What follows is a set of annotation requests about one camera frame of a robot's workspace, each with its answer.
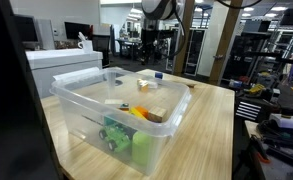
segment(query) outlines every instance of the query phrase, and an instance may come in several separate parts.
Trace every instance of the desk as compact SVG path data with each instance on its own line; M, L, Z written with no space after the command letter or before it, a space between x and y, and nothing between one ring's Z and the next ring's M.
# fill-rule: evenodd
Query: desk
M132 46L132 52L131 52L131 57L132 57L132 60L135 60L135 46L140 44L141 41L138 40L134 40L134 41L131 41L129 39L116 39L116 41L119 43L119 56L120 57L123 57L123 45L126 44L126 45L131 45Z
M155 71L138 72L154 76ZM70 179L231 179L234 92L169 74L164 80L196 84L174 137L151 176L68 134L57 97L42 99L63 172Z
M256 135L258 138L261 137L261 134L258 132L257 128L258 123L254 123L251 121L245 121L245 126L247 130L247 134L249 137L251 135ZM281 148L281 150L286 151L288 153L293 153L292 149L288 148ZM293 179L293 167L289 166L282 161L272 157L268 156L271 163L265 164L260 162L257 159L254 159L254 164L256 166L257 171L259 172L259 177L261 179Z

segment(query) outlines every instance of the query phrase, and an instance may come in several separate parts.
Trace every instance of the blue object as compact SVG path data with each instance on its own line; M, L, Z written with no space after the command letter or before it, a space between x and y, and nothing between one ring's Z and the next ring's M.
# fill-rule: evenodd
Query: blue object
M163 73L155 72L155 78L163 79Z

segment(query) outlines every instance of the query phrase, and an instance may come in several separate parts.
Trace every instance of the office chair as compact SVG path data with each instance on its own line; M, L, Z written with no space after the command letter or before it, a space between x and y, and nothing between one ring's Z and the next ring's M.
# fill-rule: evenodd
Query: office chair
M103 53L102 66L109 66L110 35L92 35L93 49Z

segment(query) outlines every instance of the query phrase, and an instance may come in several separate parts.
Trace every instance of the floor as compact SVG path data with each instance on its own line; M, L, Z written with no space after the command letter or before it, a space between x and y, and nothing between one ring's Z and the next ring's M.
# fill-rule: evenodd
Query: floor
M120 58L118 56L110 55L110 67L120 67L128 71L137 72L144 69L152 69L155 71L160 71L164 73L170 73L166 71L166 62L161 61L159 63L153 64L150 62L147 65L142 65L139 61L133 61L131 58ZM196 80L199 82L207 83L208 78L201 76L186 76L183 75L184 78ZM235 117L234 118L234 139L233 139L233 169L239 163L240 152L247 147L247 137L245 137L245 127L243 125L244 120ZM233 179L250 179L246 174L249 172L249 168L242 166L240 171L236 173Z

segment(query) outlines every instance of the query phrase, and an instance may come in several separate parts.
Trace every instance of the monitor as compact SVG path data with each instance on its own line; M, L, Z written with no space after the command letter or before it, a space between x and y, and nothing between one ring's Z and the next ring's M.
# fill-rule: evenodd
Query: monitor
M73 22L65 22L65 30L67 39L79 39L78 33L83 33L84 36L89 36L90 25Z
M38 42L38 35L33 16L15 14L14 20L22 42Z

